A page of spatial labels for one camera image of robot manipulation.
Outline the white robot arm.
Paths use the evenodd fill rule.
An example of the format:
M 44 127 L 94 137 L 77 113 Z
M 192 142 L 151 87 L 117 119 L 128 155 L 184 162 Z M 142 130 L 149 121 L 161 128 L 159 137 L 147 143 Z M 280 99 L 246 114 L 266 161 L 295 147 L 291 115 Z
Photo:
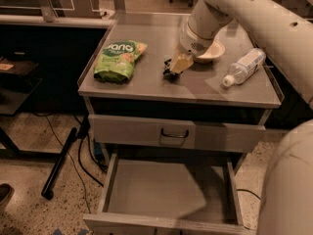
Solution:
M 289 87 L 308 106 L 313 101 L 313 24 L 273 0 L 199 0 L 178 38 L 194 57 L 221 27 L 236 20 L 276 68 L 279 92 Z M 313 235 L 313 121 L 291 129 L 268 162 L 255 235 Z

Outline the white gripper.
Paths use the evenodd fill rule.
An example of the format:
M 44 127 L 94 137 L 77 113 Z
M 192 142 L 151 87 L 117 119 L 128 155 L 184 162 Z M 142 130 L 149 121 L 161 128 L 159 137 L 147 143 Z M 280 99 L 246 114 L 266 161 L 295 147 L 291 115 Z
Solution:
M 198 57 L 207 51 L 212 45 L 214 32 L 201 25 L 185 22 L 179 32 L 180 49 L 176 49 L 170 61 L 169 70 L 181 73 L 188 69 L 193 63 L 193 55 Z

